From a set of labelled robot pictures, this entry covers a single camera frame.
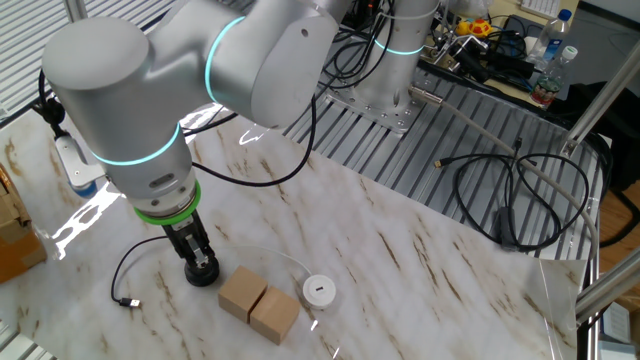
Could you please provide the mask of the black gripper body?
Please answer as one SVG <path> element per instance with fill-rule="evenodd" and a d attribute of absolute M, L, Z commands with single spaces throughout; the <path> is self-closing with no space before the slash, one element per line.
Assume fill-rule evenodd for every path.
<path fill-rule="evenodd" d="M 164 231 L 179 256 L 194 256 L 191 248 L 189 247 L 189 244 L 186 241 L 186 237 L 188 235 L 193 235 L 200 243 L 200 245 L 204 247 L 204 252 L 206 253 L 207 234 L 204 229 L 203 223 L 197 213 L 191 213 L 184 220 L 176 224 L 165 225 Z"/>

